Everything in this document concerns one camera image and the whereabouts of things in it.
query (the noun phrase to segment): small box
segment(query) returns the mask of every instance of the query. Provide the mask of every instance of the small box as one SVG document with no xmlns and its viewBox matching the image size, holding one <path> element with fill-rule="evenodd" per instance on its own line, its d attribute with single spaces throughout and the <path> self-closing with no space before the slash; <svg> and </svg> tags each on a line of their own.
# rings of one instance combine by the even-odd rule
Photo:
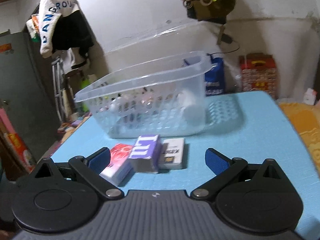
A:
<svg viewBox="0 0 320 240">
<path fill-rule="evenodd" d="M 158 173 L 161 148 L 159 135 L 139 136 L 129 156 L 133 169 L 136 172 Z"/>
<path fill-rule="evenodd" d="M 128 160 L 132 146 L 127 144 L 116 144 L 111 150 L 109 165 L 100 173 L 100 176 L 115 186 L 118 186 L 124 177 L 132 169 Z"/>
<path fill-rule="evenodd" d="M 167 170 L 182 169 L 183 146 L 184 138 L 164 140 L 159 158 L 159 168 Z"/>
<path fill-rule="evenodd" d="M 277 68 L 272 55 L 252 53 L 240 56 L 242 90 L 267 92 L 277 99 Z"/>
</svg>

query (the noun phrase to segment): hanging clothes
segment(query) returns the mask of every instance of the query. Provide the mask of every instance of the hanging clothes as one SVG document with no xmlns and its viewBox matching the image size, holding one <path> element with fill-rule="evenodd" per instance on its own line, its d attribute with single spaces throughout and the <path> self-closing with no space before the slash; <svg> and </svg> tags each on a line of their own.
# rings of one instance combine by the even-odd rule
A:
<svg viewBox="0 0 320 240">
<path fill-rule="evenodd" d="M 75 0 L 40 0 L 39 31 L 40 53 L 44 58 L 57 50 L 68 50 L 75 59 L 72 69 L 86 63 L 93 41 Z"/>
</svg>

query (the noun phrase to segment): metal door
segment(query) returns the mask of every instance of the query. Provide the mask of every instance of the metal door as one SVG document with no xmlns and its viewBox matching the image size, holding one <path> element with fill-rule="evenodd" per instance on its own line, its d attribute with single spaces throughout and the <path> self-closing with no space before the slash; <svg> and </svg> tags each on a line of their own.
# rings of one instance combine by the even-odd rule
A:
<svg viewBox="0 0 320 240">
<path fill-rule="evenodd" d="M 0 53 L 0 102 L 38 160 L 56 140 L 60 123 L 32 65 L 24 35 L 0 37 L 0 45 L 12 44 L 12 51 Z"/>
</svg>

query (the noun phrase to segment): purple box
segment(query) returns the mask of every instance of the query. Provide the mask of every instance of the purple box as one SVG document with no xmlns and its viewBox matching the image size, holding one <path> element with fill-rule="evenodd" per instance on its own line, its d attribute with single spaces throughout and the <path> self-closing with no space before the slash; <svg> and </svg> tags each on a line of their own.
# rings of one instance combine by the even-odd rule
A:
<svg viewBox="0 0 320 240">
<path fill-rule="evenodd" d="M 141 135 L 128 157 L 136 172 L 158 173 L 158 159 L 161 152 L 159 135 Z"/>
</svg>

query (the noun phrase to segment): gray gripper base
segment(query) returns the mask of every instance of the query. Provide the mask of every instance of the gray gripper base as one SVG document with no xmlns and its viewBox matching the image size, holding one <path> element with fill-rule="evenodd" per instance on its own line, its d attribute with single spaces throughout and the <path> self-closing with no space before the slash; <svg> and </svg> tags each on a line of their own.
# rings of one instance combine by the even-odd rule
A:
<svg viewBox="0 0 320 240">
<path fill-rule="evenodd" d="M 105 202 L 86 225 L 59 235 L 20 231 L 14 240 L 299 240 L 293 232 L 253 236 L 221 222 L 209 204 L 184 190 L 130 190 L 121 200 Z"/>
</svg>

